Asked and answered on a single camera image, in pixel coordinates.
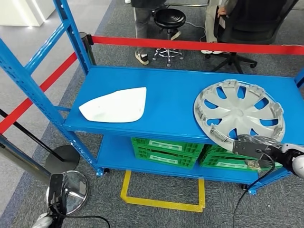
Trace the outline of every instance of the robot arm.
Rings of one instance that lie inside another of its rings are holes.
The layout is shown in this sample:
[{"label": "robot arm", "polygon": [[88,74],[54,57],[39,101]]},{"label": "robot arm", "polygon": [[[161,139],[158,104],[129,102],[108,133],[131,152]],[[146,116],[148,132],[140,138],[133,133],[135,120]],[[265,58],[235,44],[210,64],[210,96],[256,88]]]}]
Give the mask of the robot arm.
[{"label": "robot arm", "polygon": [[294,144],[283,144],[280,148],[256,142],[235,141],[233,153],[259,159],[261,166],[269,165],[270,161],[263,153],[269,155],[273,161],[295,175],[304,179],[304,147]]},{"label": "robot arm", "polygon": [[48,213],[39,216],[32,228],[61,228],[64,218],[58,212],[62,215],[66,214],[64,182],[63,174],[51,176]]}]

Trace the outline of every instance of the yellow floor tape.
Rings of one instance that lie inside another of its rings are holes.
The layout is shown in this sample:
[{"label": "yellow floor tape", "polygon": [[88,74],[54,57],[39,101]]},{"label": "yellow floor tape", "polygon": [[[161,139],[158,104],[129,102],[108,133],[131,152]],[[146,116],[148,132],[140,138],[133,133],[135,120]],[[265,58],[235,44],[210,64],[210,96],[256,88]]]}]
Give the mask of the yellow floor tape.
[{"label": "yellow floor tape", "polygon": [[204,182],[204,179],[198,179],[198,201],[199,205],[186,204],[186,203],[175,203],[154,199],[143,199],[137,197],[127,196],[127,188],[129,187],[131,179],[131,171],[127,170],[124,175],[123,187],[121,192],[121,197],[126,203],[137,204],[149,207],[175,209],[175,210],[186,210],[193,212],[202,212],[204,208]]}]

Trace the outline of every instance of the white wall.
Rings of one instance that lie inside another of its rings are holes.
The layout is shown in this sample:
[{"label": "white wall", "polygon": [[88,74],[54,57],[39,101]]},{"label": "white wall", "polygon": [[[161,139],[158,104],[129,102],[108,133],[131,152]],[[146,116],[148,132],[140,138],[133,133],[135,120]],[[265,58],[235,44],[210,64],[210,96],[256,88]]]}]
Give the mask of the white wall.
[{"label": "white wall", "polygon": [[41,26],[44,21],[33,1],[45,19],[55,10],[52,0],[0,0],[0,25]]}]

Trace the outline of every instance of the shelf board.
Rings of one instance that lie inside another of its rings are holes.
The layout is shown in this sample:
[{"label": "shelf board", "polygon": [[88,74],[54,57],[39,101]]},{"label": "shelf board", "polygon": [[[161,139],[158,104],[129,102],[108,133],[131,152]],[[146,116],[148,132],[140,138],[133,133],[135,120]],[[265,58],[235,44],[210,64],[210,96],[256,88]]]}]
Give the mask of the shelf board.
[{"label": "shelf board", "polygon": [[226,181],[250,184],[258,178],[253,171],[234,171],[202,168],[197,162],[192,169],[137,159],[130,137],[105,135],[97,156],[97,165],[103,168],[131,170],[161,175],[204,178],[210,181]]},{"label": "shelf board", "polygon": [[[193,104],[201,90],[226,79],[266,89],[284,110],[286,133],[283,141],[304,144],[304,121],[302,121],[304,102],[291,77],[94,66],[86,76],[63,125],[69,131],[213,144],[195,120]],[[138,121],[92,122],[85,119],[78,109],[94,98],[143,86],[147,89],[146,102],[144,114]]]}]

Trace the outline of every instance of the office chair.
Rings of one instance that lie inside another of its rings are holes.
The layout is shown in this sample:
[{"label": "office chair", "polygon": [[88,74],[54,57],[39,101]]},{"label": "office chair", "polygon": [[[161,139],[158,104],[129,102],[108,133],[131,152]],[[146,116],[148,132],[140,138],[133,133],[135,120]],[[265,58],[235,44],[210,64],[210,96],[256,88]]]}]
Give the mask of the office chair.
[{"label": "office chair", "polygon": [[[275,42],[275,37],[286,16],[299,0],[238,0],[229,15],[220,18],[225,21],[225,28],[220,25],[216,13],[214,36],[220,43],[265,44]],[[243,74],[240,62],[250,63],[255,68],[256,61],[241,57],[235,52],[222,53],[217,56],[225,61],[212,70],[216,72],[226,64],[234,64],[240,74]]]},{"label": "office chair", "polygon": [[[159,9],[154,13],[154,21],[161,30],[167,30],[167,38],[170,40],[174,29],[178,29],[186,22],[186,15],[177,9]],[[155,61],[158,56],[167,58],[167,66],[171,66],[171,59],[179,56],[183,59],[183,53],[178,49],[157,48],[152,60]]]}]

